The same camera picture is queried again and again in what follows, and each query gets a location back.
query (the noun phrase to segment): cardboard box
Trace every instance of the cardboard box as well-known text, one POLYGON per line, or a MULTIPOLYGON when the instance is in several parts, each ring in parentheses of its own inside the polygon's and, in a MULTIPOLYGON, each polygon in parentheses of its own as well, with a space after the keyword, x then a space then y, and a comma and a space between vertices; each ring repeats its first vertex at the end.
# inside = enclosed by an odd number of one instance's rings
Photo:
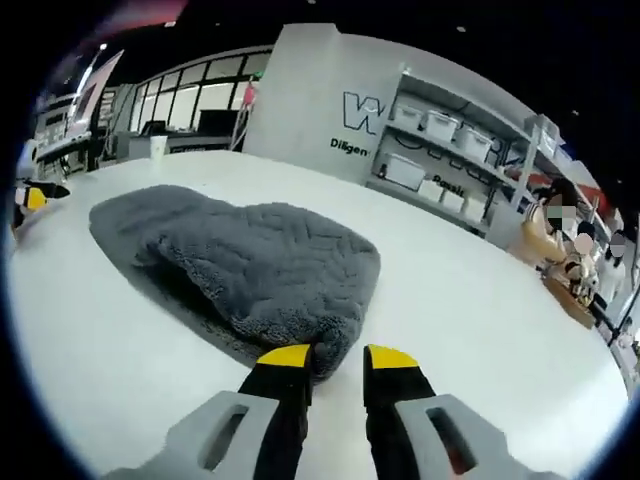
POLYGON ((578 303, 564 285, 550 277, 543 279, 542 283, 544 283, 547 290, 558 300, 558 303, 562 305, 564 311, 567 312, 571 318, 589 330, 593 327, 595 318, 593 318, 589 309, 578 303))

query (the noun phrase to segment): white shelving unit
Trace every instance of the white shelving unit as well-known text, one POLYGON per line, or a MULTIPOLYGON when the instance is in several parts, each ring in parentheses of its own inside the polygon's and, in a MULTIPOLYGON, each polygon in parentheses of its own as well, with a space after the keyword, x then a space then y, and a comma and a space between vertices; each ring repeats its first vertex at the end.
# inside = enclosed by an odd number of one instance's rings
MULTIPOLYGON (((559 176, 567 178, 554 159, 548 158, 539 150, 540 130, 537 126, 535 126, 534 131, 529 134, 521 126, 514 124, 500 113, 486 105, 483 105, 481 102, 470 99, 464 94, 453 91, 449 87, 443 87, 431 80, 422 79, 414 75, 408 68, 405 68, 400 72, 395 93, 393 96, 390 96, 390 100, 392 100, 392 108, 389 108, 389 116, 386 119, 382 133, 379 135, 379 142, 376 148, 375 157, 378 158, 379 154, 382 153, 382 140, 385 135, 389 135, 390 133, 400 133, 404 136, 408 136, 413 141, 422 143, 424 146, 435 147, 436 149, 441 150, 452 159, 464 164, 467 169, 474 170, 477 174, 489 181, 490 188, 485 205, 485 214, 489 210, 489 206, 493 202, 494 195, 498 190, 503 190, 511 196, 509 203, 515 209, 521 206, 523 199, 527 202, 536 201, 531 192, 527 189, 529 176, 532 173, 534 165, 552 179, 559 176), (462 117, 465 122, 476 125, 478 128, 490 132, 493 136, 502 139, 504 142, 507 142, 508 145, 504 156, 499 158, 498 163, 494 166, 468 155, 454 143, 444 142, 438 138, 430 136, 426 131, 406 128, 403 125, 396 123, 391 116, 391 112, 393 111, 393 105, 395 105, 395 101, 399 94, 424 100, 425 103, 441 107, 444 111, 455 112, 456 115, 462 117), (512 148, 516 152, 521 152, 524 156, 522 172, 517 181, 507 177, 497 168, 506 162, 507 152, 512 148)), ((486 233, 489 228, 484 219, 481 224, 475 224, 475 226, 473 226, 471 224, 474 224, 474 222, 468 221, 468 219, 466 219, 462 214, 452 212, 440 204, 424 199, 411 189, 389 181, 381 180, 376 176, 376 173, 377 172, 372 172, 373 175, 371 178, 366 179, 365 184, 367 187, 378 190, 381 193, 394 196, 395 198, 405 200, 408 203, 424 208, 425 210, 432 211, 443 218, 446 217, 460 226, 468 229, 472 228, 476 233, 486 233)), ((583 204, 581 210, 583 212, 587 212, 587 215, 583 216, 589 218, 589 216, 593 215, 593 223, 596 226, 598 236, 602 240, 608 241, 611 237, 611 232, 608 227, 604 224, 597 212, 594 211, 593 206, 577 185, 576 191, 583 204)))
POLYGON ((423 141, 429 145, 438 147, 442 150, 445 150, 447 152, 449 152, 450 154, 452 154, 454 157, 456 157, 459 160, 463 160, 464 163, 471 168, 474 168, 480 172, 483 172, 484 174, 493 177, 495 180, 498 180, 502 183, 504 183, 506 186, 513 188, 514 190, 518 187, 518 183, 515 182, 514 180, 510 179, 509 177, 507 177, 506 175, 504 175, 503 173, 499 172, 495 167, 493 167, 492 165, 488 165, 486 163, 484 163, 481 160, 478 160, 477 158, 474 158, 472 156, 470 156, 468 153, 464 152, 463 150, 461 150, 460 148, 458 148, 456 145, 454 145, 451 142, 443 142, 442 140, 440 140, 439 138, 435 138, 431 135, 429 135, 426 132, 419 132, 417 130, 411 130, 409 128, 404 127, 403 125, 400 125, 396 122, 394 122, 393 120, 388 120, 386 123, 386 126, 388 128, 392 128, 398 132, 402 132, 405 133, 407 135, 409 135, 410 137, 416 139, 416 140, 420 140, 423 141))
MULTIPOLYGON (((443 111, 456 112, 456 114, 463 118, 466 123, 476 125, 478 128, 486 132, 490 132, 491 135, 500 138, 507 144, 507 147, 504 149, 502 154, 503 158, 501 157, 502 163, 492 165, 491 163, 484 162, 481 159, 477 159, 469 155, 455 143, 442 141, 441 139, 429 135, 424 130, 411 129, 402 124, 396 123, 391 115, 393 108, 390 108, 384 128, 379 135, 378 146, 375 151, 376 160, 373 162, 374 165, 376 164, 376 161, 379 160, 381 154, 388 153, 381 151, 385 136, 390 134, 400 134, 414 142, 417 142, 418 144, 422 144, 424 147, 435 148, 436 150, 443 152, 455 164, 466 168, 469 172, 473 171, 474 175, 481 177, 483 179, 482 183, 484 186, 479 184, 478 188, 483 188, 488 191, 487 194, 483 190, 483 194, 487 195, 485 203, 485 217, 498 190, 503 190, 506 194, 511 196, 510 204, 514 208, 518 208, 520 206, 523 198, 529 202, 534 201, 533 195, 527 191, 526 187, 527 179, 532 170, 532 165, 535 159, 535 152, 537 151, 537 140, 534 140, 539 138, 537 131, 534 132, 534 136, 532 137, 527 134, 523 128, 515 125, 513 122, 510 122, 491 108, 482 105, 465 95, 454 92, 449 88, 445 88, 432 81, 419 78, 413 75, 408 69, 400 72, 398 76, 398 83, 396 85, 395 92, 390 96, 390 100, 392 100, 391 105, 395 105, 399 95, 417 98, 424 101, 426 104, 434 105, 436 108, 440 107, 443 111), (525 171, 518 181, 507 177, 498 169, 498 167, 506 161, 507 152, 512 144, 517 144, 526 151, 525 171)), ((470 220, 460 212, 452 211, 442 204, 423 198, 418 195, 417 192, 402 185, 380 179, 376 174, 377 172, 372 171, 371 176, 365 180, 365 185, 368 188, 372 188, 394 198, 404 200, 419 208, 423 208, 435 215, 451 221, 452 223, 455 223, 456 225, 473 231, 478 235, 484 235, 489 230, 489 225, 484 218, 480 223, 470 220)))
POLYGON ((455 223, 462 228, 465 228, 466 230, 476 231, 481 235, 484 235, 489 231, 489 226, 487 224, 474 222, 465 217, 460 212, 450 210, 441 203, 434 202, 433 200, 429 200, 428 198, 424 198, 418 195, 413 190, 402 185, 398 185, 397 183, 393 183, 389 180, 384 180, 371 175, 371 177, 369 177, 369 179, 366 181, 365 186, 367 188, 375 190, 376 192, 384 193, 385 195, 389 195, 390 197, 407 202, 414 207, 427 210, 428 212, 431 212, 440 218, 443 218, 452 223, 455 223))

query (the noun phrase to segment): white tabletop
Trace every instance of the white tabletop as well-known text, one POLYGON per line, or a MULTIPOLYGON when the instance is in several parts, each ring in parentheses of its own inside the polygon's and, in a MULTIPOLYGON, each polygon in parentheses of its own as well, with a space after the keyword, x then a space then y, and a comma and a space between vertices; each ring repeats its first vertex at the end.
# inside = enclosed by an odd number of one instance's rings
POLYGON ((56 427, 102 474, 157 453, 167 430, 248 369, 134 290, 88 229, 89 210, 160 183, 237 205, 280 201, 371 240, 382 270, 360 340, 314 392, 299 479, 367 479, 362 348, 414 356, 438 393, 501 428, 514 457, 576 474, 627 406, 597 332, 567 317, 537 275, 493 245, 401 201, 230 152, 138 160, 72 177, 29 222, 11 260, 17 339, 56 427))

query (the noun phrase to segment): ceiling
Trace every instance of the ceiling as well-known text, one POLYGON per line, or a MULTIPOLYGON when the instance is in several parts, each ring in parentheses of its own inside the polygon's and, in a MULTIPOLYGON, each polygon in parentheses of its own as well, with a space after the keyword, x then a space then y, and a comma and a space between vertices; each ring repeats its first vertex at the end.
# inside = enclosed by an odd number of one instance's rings
POLYGON ((173 28, 146 27, 109 41, 108 51, 127 51, 112 81, 137 83, 204 55, 272 44, 286 23, 335 23, 343 33, 438 54, 545 113, 620 207, 625 223, 632 223, 640 210, 633 149, 640 129, 640 89, 633 88, 640 55, 632 50, 640 45, 640 30, 632 13, 615 1, 575 8, 538 1, 535 9, 514 3, 191 1, 173 28))

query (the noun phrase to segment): window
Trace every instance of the window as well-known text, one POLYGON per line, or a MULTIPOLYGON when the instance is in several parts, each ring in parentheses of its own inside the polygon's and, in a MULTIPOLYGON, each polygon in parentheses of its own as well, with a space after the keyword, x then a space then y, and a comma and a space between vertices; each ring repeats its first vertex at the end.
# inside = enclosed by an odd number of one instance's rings
POLYGON ((147 88, 146 85, 142 85, 138 87, 136 91, 136 98, 133 101, 133 112, 131 113, 131 125, 129 126, 129 130, 132 132, 137 132, 139 128, 138 121, 140 120, 140 109, 142 108, 142 95, 144 95, 144 89, 147 88))
MULTIPOLYGON (((252 82, 254 87, 258 86, 259 82, 252 82)), ((240 110, 242 106, 242 100, 244 98, 244 91, 247 89, 247 85, 249 82, 238 82, 238 88, 236 88, 236 93, 233 96, 233 101, 231 102, 231 110, 240 110)))
POLYGON ((226 110, 229 106, 231 90, 233 90, 233 83, 219 83, 202 87, 193 126, 197 127, 200 122, 200 110, 226 110))
POLYGON ((205 63, 201 63, 199 65, 194 65, 193 67, 186 68, 182 73, 182 78, 180 79, 180 85, 187 85, 189 83, 196 83, 202 81, 202 76, 204 75, 204 67, 205 63))
POLYGON ((196 103, 199 87, 182 88, 176 92, 176 100, 173 103, 173 110, 169 125, 176 128, 191 127, 191 114, 196 103))
POLYGON ((158 95, 156 111, 153 114, 154 120, 164 120, 165 122, 169 123, 169 109, 171 108, 172 98, 173 92, 164 92, 158 95))
POLYGON ((176 88, 178 85, 178 76, 180 72, 169 73, 162 79, 161 90, 168 90, 169 88, 176 88))
POLYGON ((156 101, 156 96, 146 96, 144 103, 142 104, 142 115, 140 116, 140 125, 138 125, 138 131, 141 132, 144 128, 144 124, 151 120, 151 114, 153 113, 153 104, 156 101))
POLYGON ((212 60, 207 70, 207 79, 236 77, 240 71, 242 57, 231 57, 223 60, 212 60))
POLYGON ((264 71, 267 68, 267 62, 269 61, 270 53, 259 53, 258 55, 249 55, 247 63, 242 70, 243 75, 252 75, 257 72, 264 71))
POLYGON ((149 83, 149 90, 147 90, 147 95, 153 95, 154 93, 158 93, 158 89, 160 88, 160 79, 156 78, 149 83))

